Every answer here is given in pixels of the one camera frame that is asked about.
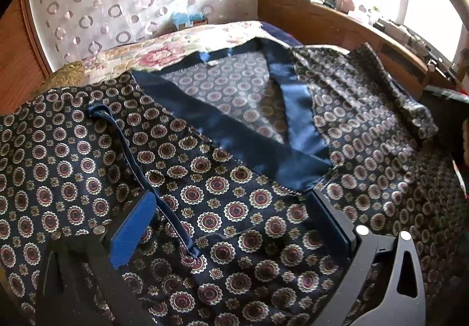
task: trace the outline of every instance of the black bracket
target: black bracket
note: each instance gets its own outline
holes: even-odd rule
[[[90,234],[65,237],[56,231],[51,235],[39,276],[37,325],[154,326],[116,270],[127,264],[135,250],[154,214],[153,202],[152,194],[144,191],[110,225],[98,225]],[[149,208],[151,212],[142,215]],[[115,322],[96,312],[84,263],[93,272]]]
[[[425,326],[424,281],[414,242],[409,232],[397,237],[373,234],[364,225],[353,229],[343,222],[343,214],[335,210],[320,192],[314,192],[324,208],[342,229],[353,253],[351,264],[334,295],[311,326],[341,326],[366,281],[374,262],[388,262],[390,277],[384,297],[374,309],[355,320],[353,326]]]

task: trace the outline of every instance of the tissue box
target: tissue box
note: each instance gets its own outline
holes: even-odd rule
[[[203,13],[188,15],[187,13],[174,12],[171,15],[171,21],[177,31],[186,28],[197,27],[198,25],[208,24],[208,18]]]

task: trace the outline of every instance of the bed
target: bed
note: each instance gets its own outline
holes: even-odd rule
[[[0,255],[31,320],[45,242],[112,222],[139,192],[130,155],[178,218],[158,213],[119,270],[163,324],[313,321],[349,267],[317,231],[313,190],[354,225],[410,232],[428,309],[461,272],[465,191],[452,157],[367,44],[349,52],[265,23],[208,25],[72,63],[37,93],[0,129]],[[346,323],[376,306],[381,268]],[[89,287],[112,319],[91,276]]]

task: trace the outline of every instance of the small figurine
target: small figurine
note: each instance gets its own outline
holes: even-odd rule
[[[349,13],[349,11],[355,11],[355,3],[353,3],[353,0],[342,0],[341,11],[343,13]]]

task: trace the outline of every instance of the floral bedspread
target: floral bedspread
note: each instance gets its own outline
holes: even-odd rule
[[[79,62],[64,65],[36,91],[56,87],[85,86],[116,78],[130,68],[156,71],[181,61],[194,52],[213,52],[242,45],[255,37],[274,38],[257,21],[201,25],[136,44],[111,48]]]

